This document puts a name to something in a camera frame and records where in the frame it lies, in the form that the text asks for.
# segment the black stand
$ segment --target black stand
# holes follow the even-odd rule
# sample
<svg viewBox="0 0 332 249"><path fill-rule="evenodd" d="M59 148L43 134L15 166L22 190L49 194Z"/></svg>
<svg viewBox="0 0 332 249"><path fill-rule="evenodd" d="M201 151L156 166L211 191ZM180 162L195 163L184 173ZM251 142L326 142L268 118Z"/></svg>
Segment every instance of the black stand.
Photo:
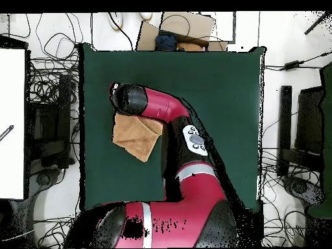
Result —
<svg viewBox="0 0 332 249"><path fill-rule="evenodd" d="M306 101L300 100L305 93ZM321 129L318 105L322 96L321 87L303 90L299 96L299 114L297 138L294 149L291 149L291 108L292 87L282 86L280 95L280 127L277 176L286 176L289 173L289 163L295 163L312 171L321 172L323 158L318 153L321 146Z"/></svg>
<svg viewBox="0 0 332 249"><path fill-rule="evenodd" d="M308 33L310 33L314 28L317 27L318 24L320 24L326 17L330 16L331 12L324 12L322 14L322 16L320 16L311 26L310 28L308 28L304 34L307 35Z"/></svg>

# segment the cloth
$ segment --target cloth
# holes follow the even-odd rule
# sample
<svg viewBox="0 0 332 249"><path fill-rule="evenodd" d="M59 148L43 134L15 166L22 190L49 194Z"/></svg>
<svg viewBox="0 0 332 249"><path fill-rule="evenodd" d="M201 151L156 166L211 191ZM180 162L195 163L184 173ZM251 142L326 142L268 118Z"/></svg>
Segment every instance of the cloth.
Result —
<svg viewBox="0 0 332 249"><path fill-rule="evenodd" d="M204 51L201 46L193 43L179 43L177 48L184 49L184 51Z"/></svg>
<svg viewBox="0 0 332 249"><path fill-rule="evenodd" d="M176 41L175 35L159 35L156 37L156 51L176 51Z"/></svg>
<svg viewBox="0 0 332 249"><path fill-rule="evenodd" d="M163 125L158 121L115 114L113 143L143 162L148 160L162 132Z"/></svg>

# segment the tangled wires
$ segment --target tangled wires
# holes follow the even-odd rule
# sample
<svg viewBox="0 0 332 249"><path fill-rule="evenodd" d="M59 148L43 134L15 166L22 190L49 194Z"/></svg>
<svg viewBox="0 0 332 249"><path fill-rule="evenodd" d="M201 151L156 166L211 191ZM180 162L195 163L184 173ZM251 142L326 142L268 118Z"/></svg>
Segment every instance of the tangled wires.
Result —
<svg viewBox="0 0 332 249"><path fill-rule="evenodd" d="M48 230L43 237L41 237L37 243L38 248L57 248L61 249L62 244L67 236L69 227L73 225L74 219L71 217L62 217L59 219L47 219L47 220L34 220L34 224L55 224L50 230ZM56 244L45 244L47 238L52 237Z"/></svg>
<svg viewBox="0 0 332 249"><path fill-rule="evenodd" d="M268 231L268 233L265 233L262 245L263 246L268 246L268 247L273 247L273 246L285 246L286 244L290 244L291 246L301 246L301 242L303 242L304 237L305 237L305 229L306 226L299 226L295 225L292 226L289 221L287 221L287 218L291 214L300 214L301 217L306 217L305 213L302 211L298 210L292 210L288 211L282 215L280 215L278 207L274 204L274 202L277 200L277 189L276 187L281 187L279 191L284 191L283 190L283 184L281 181L280 177L275 177L274 175L277 172L277 163L276 164L271 164L268 163L268 161L277 161L277 157L270 152L267 152L263 150L263 162L262 162L262 172L263 172L263 180L262 184L260 186L260 196L262 200L264 201L265 206L272 206L276 212L276 218L274 219L268 219L265 216L265 223L264 223L264 229L265 231ZM319 184L319 176L314 172L310 171L309 169L305 167L301 167L299 165L289 165L290 168L292 169L291 172L289 172L289 176L299 176L302 177L303 175L309 175L310 180L315 179L315 185ZM265 191L271 191L274 194L274 198L270 199L267 198L265 195ZM280 240L281 242L279 244L276 244L275 241L273 240Z"/></svg>
<svg viewBox="0 0 332 249"><path fill-rule="evenodd" d="M52 104L57 105L59 108L64 110L65 104L71 105L71 111L68 114L70 120L74 121L76 125L73 127L73 133L71 134L71 144L74 149L75 156L77 157L77 153L75 151L74 145L76 144L74 139L79 133L79 123L78 123L78 111L77 107L79 104L78 101L78 42L83 42L83 33L80 28L80 22L76 15L74 14L65 14L66 18L69 22L69 28L72 31L69 37L69 34L64 34L63 32L58 32L52 35L44 45L42 45L42 41L40 40L40 36L38 35L38 29L40 27L41 22L43 21L43 17L45 15L40 15L39 22L36 27L36 36L40 43L40 48L42 53L45 55L41 58L31 58L30 62L30 102L31 103L39 103L39 104ZM75 32L74 24L72 19L77 21L76 26L78 25L80 35ZM58 46L54 52L50 51L49 45L55 39L60 38L58 42ZM70 48L71 51L67 56L59 57L60 52L62 50L62 45L64 41L70 42L73 44L73 47ZM68 86L70 92L70 101L62 102L62 99L59 95L60 92L60 77L67 76L66 79L70 79L70 85ZM43 226L47 227L46 233L43 237L38 240L38 248L62 248L62 244L67 236L68 230L74 221L74 216L72 217L63 217L58 219L47 219L47 220L35 220L34 224L43 224Z"/></svg>

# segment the blue cloth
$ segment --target blue cloth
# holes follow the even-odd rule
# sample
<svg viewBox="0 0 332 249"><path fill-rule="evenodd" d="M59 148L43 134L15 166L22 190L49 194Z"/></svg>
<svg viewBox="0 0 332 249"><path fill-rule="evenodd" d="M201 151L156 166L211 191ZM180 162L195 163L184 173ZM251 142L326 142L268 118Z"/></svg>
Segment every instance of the blue cloth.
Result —
<svg viewBox="0 0 332 249"><path fill-rule="evenodd" d="M175 35L159 35L156 37L156 51L176 51L177 43Z"/></svg>

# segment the white stripe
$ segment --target white stripe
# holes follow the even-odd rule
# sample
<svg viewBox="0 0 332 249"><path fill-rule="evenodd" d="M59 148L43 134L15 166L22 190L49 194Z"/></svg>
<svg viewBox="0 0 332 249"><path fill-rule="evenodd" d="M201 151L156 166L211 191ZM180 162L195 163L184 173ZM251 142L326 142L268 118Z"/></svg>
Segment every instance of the white stripe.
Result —
<svg viewBox="0 0 332 249"><path fill-rule="evenodd" d="M143 216L144 216L144 236L143 236L143 248L151 248L152 246L152 217L150 206L144 202L141 202L143 206Z"/></svg>
<svg viewBox="0 0 332 249"><path fill-rule="evenodd" d="M187 166L186 168L182 169L176 177L179 177L180 182L187 178L188 176L192 176L193 174L210 174L215 176L215 171L210 165L207 164L193 164Z"/></svg>

